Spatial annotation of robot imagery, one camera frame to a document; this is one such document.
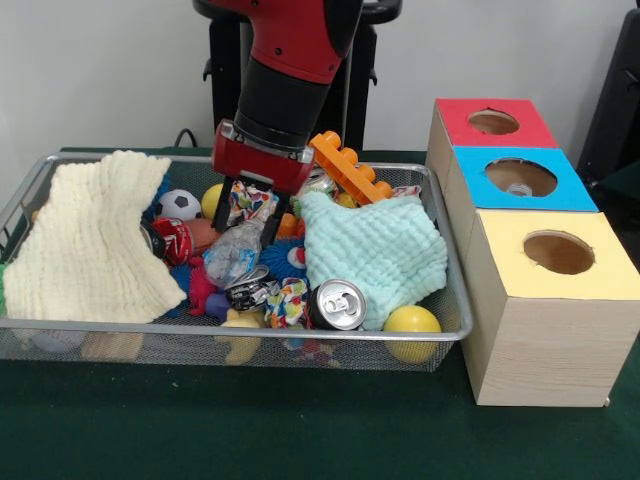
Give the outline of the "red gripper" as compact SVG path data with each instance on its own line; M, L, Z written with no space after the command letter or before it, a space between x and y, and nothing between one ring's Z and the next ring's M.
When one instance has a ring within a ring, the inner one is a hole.
M211 226L225 231L231 211L233 179L250 178L281 194L274 212L261 233L261 247L268 247L277 236L290 195L296 195L314 168L315 150L306 146L298 152L274 149L246 138L230 120L222 120L216 129L212 168L227 176L222 183Z

